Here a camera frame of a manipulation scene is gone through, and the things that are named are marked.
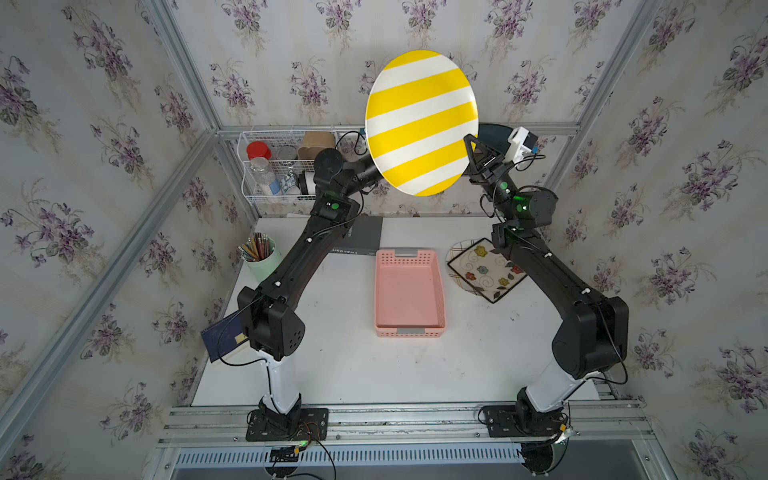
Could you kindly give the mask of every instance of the floral wallpaper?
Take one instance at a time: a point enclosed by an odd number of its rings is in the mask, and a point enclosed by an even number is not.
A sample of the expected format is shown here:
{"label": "floral wallpaper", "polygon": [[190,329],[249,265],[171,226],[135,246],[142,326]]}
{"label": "floral wallpaper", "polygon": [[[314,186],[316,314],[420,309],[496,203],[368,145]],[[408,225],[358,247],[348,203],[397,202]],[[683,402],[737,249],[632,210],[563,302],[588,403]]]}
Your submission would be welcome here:
{"label": "floral wallpaper", "polygon": [[[202,128],[144,2],[0,2],[0,28],[2,404]],[[197,334],[221,313],[247,230],[207,159],[0,459],[3,478],[141,475],[163,414],[190,399]]]}
{"label": "floral wallpaper", "polygon": [[667,0],[571,159],[546,232],[628,303],[620,388],[645,402],[681,479],[765,477],[766,18],[765,2]]}
{"label": "floral wallpaper", "polygon": [[[376,75],[420,48],[458,62],[481,121],[546,122],[578,119],[639,4],[185,0],[171,10],[224,124],[361,124]],[[682,35],[690,10],[654,44]]]}
{"label": "floral wallpaper", "polygon": [[[215,157],[193,183],[206,199],[231,192]],[[239,204],[212,209],[209,219],[187,205],[180,196],[13,455],[4,459],[3,478],[139,478],[167,410],[191,402],[204,361],[200,331],[220,318],[238,272],[238,263],[219,259],[250,226]],[[13,323],[8,327],[0,331],[3,385],[27,368],[6,349],[15,331]],[[22,354],[24,348],[15,347]],[[77,448],[63,441],[73,438]]]}
{"label": "floral wallpaper", "polygon": [[[2,326],[0,404],[200,133],[139,3],[0,2],[0,304],[25,319]],[[114,321],[83,356],[130,350]]]}

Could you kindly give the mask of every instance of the white wire shelf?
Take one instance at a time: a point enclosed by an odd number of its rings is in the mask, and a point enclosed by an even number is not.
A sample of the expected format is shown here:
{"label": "white wire shelf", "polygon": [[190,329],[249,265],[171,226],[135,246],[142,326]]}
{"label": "white wire shelf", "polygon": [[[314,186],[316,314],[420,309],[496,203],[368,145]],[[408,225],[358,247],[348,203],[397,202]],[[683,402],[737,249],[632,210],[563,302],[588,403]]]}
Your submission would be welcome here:
{"label": "white wire shelf", "polygon": [[[304,134],[307,131],[317,130],[317,128],[298,127],[291,128],[289,130],[270,129],[240,132],[240,136],[237,140],[237,155],[240,161],[243,163],[243,181],[240,189],[243,196],[246,200],[248,200],[250,204],[259,207],[260,205],[265,204],[295,204],[315,201],[314,195],[264,195],[261,187],[256,182],[256,178],[253,177],[253,174],[250,171],[249,161],[245,155],[245,150],[246,146],[254,141],[262,141],[267,144],[267,146],[269,146],[270,150],[272,151],[272,159],[270,159],[270,164],[275,170],[275,176],[277,177],[277,180],[282,180],[283,177],[291,170],[296,174],[304,171],[314,172],[314,160],[283,161],[277,160],[276,156],[277,152],[282,147],[294,147],[298,150],[304,139]],[[359,129],[329,127],[323,130],[333,133],[333,140],[338,142],[341,135],[348,131],[358,131]],[[355,134],[348,135],[346,138],[349,138],[352,142],[357,141]],[[247,193],[246,185],[248,186],[248,191],[251,192],[251,194]]]}

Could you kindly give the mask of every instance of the gray book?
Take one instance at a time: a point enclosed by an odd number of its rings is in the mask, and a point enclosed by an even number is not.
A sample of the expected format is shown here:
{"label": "gray book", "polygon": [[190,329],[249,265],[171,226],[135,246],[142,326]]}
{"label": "gray book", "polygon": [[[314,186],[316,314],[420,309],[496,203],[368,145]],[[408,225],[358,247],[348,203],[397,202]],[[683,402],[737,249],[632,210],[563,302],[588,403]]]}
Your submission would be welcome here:
{"label": "gray book", "polygon": [[382,239],[382,218],[361,215],[355,219],[346,236],[331,249],[331,253],[376,255]]}

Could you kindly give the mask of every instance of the red lid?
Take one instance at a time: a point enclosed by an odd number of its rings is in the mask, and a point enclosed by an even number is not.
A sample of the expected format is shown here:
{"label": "red lid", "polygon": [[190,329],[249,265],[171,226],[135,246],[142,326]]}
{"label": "red lid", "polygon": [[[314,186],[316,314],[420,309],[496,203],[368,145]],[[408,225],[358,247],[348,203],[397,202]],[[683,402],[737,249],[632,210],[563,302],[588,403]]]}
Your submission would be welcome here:
{"label": "red lid", "polygon": [[248,160],[256,157],[264,157],[267,160],[272,158],[272,151],[262,141],[254,141],[249,143],[245,151],[248,153]]}

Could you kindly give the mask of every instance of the book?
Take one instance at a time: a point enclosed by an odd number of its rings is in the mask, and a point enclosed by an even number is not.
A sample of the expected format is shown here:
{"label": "book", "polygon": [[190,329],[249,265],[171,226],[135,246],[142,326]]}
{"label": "book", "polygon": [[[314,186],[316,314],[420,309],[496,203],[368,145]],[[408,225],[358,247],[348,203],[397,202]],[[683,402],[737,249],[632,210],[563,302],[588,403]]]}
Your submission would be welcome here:
{"label": "book", "polygon": [[382,220],[382,217],[371,215],[357,217],[344,238],[331,249],[331,253],[376,255],[382,239]]}
{"label": "book", "polygon": [[236,316],[237,312],[231,313],[200,332],[211,362],[227,356],[248,341],[248,337],[243,334],[243,327],[240,326],[240,319],[235,318]]}

